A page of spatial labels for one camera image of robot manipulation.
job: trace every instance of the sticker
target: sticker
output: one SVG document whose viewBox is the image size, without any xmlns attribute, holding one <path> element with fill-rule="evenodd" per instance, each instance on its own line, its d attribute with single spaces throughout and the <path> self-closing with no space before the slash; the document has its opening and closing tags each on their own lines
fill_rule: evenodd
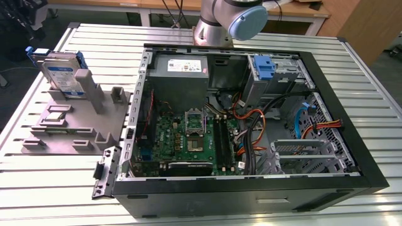
<svg viewBox="0 0 402 226">
<path fill-rule="evenodd" d="M 135 7 L 138 7 L 138 4 L 132 4 L 132 3 L 120 3 L 120 6 L 135 6 Z"/>
<path fill-rule="evenodd" d="M 246 163 L 244 162 L 239 162 L 238 168 L 244 169 L 246 168 Z"/>
<path fill-rule="evenodd" d="M 84 94 L 80 83 L 73 78 L 73 69 L 69 67 L 48 67 L 52 81 L 56 83 L 60 91 L 72 96 Z"/>
<path fill-rule="evenodd" d="M 239 104 L 242 107 L 244 107 L 244 105 L 246 105 L 246 103 L 244 103 L 242 100 L 238 101 L 238 104 Z"/>
<path fill-rule="evenodd" d="M 200 60 L 170 60 L 168 72 L 202 72 Z"/>
</svg>

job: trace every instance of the green motherboard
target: green motherboard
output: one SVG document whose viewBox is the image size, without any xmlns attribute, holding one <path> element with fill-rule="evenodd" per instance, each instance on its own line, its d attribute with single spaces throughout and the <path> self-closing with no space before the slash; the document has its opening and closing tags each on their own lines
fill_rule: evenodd
<svg viewBox="0 0 402 226">
<path fill-rule="evenodd" d="M 144 176 L 158 177 L 158 162 L 163 161 L 204 161 L 214 164 L 212 176 L 239 175 L 240 172 L 235 167 L 228 169 L 218 167 L 215 153 L 215 137 L 214 137 L 214 118 L 206 117 L 206 121 L 188 118 L 187 128 L 200 128 L 204 123 L 203 135 L 186 135 L 186 119 L 183 116 L 160 116 L 156 123 L 156 139 L 152 150 L 142 150 L 142 153 L 148 153 L 148 161 L 142 162 Z M 232 139 L 234 131 L 238 129 L 236 120 L 224 120 L 227 126 L 228 139 Z M 232 145 L 230 158 L 234 161 Z"/>
</svg>

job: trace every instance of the gray robot arm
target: gray robot arm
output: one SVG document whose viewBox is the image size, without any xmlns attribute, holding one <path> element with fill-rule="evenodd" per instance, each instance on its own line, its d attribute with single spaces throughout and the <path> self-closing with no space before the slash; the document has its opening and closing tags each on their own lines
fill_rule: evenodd
<svg viewBox="0 0 402 226">
<path fill-rule="evenodd" d="M 231 46 L 232 38 L 251 39 L 267 22 L 263 0 L 203 0 L 194 42 L 200 46 Z"/>
</svg>

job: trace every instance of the floor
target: floor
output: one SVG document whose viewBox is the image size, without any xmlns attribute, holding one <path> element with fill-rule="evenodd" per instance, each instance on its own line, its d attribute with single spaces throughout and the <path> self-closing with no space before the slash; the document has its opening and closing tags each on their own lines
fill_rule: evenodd
<svg viewBox="0 0 402 226">
<path fill-rule="evenodd" d="M 138 14 L 127 15 L 126 13 L 116 12 L 88 13 L 87 11 L 59 10 L 57 15 L 57 18 L 48 18 L 43 23 L 47 36 L 39 43 L 40 48 L 53 49 L 69 22 L 140 26 Z M 188 28 L 195 26 L 198 18 L 195 16 L 186 16 L 186 18 L 188 25 L 183 22 L 182 27 Z M 170 20 L 167 15 L 162 17 L 154 15 L 151 18 L 152 26 L 170 27 L 172 24 Z M 19 67 L 19 69 L 3 72 L 15 67 Z M 0 75 L 9 82 L 8 87 L 0 89 L 0 131 L 4 128 L 37 75 L 36 69 L 23 69 L 21 67 L 32 67 L 32 62 L 29 60 L 12 62 L 0 55 Z M 402 57 L 390 58 L 387 53 L 382 53 L 371 66 L 371 70 L 398 104 L 402 105 Z"/>
</svg>

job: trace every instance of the ram slot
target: ram slot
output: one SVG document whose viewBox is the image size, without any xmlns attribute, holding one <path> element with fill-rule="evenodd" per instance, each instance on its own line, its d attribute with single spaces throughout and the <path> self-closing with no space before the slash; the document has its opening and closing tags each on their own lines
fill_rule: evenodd
<svg viewBox="0 0 402 226">
<path fill-rule="evenodd" d="M 216 154 L 216 166 L 222 168 L 224 166 L 223 152 L 222 152 L 222 137 L 219 119 L 214 119 L 214 141 L 215 141 L 215 154 Z"/>
<path fill-rule="evenodd" d="M 222 137 L 222 153 L 224 158 L 224 166 L 227 168 L 232 167 L 232 152 L 230 148 L 230 140 L 228 140 L 228 129 L 226 120 L 220 120 L 220 137 Z"/>
</svg>

